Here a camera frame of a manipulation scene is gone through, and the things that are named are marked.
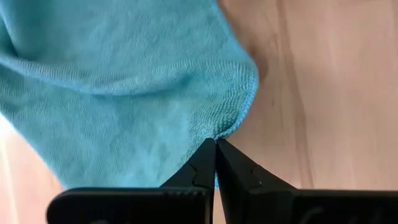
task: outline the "wooden surface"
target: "wooden surface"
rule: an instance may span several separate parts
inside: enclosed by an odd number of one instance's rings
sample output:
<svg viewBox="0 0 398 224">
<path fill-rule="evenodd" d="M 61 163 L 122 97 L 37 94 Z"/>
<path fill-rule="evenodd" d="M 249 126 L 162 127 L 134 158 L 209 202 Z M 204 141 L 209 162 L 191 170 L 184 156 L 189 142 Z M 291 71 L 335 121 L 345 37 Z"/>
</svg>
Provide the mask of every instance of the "wooden surface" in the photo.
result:
<svg viewBox="0 0 398 224">
<path fill-rule="evenodd" d="M 220 5 L 261 75 L 230 141 L 296 187 L 398 190 L 398 0 Z M 61 188 L 0 124 L 0 223 L 45 223 Z M 215 223 L 224 223 L 215 194 Z"/>
</svg>

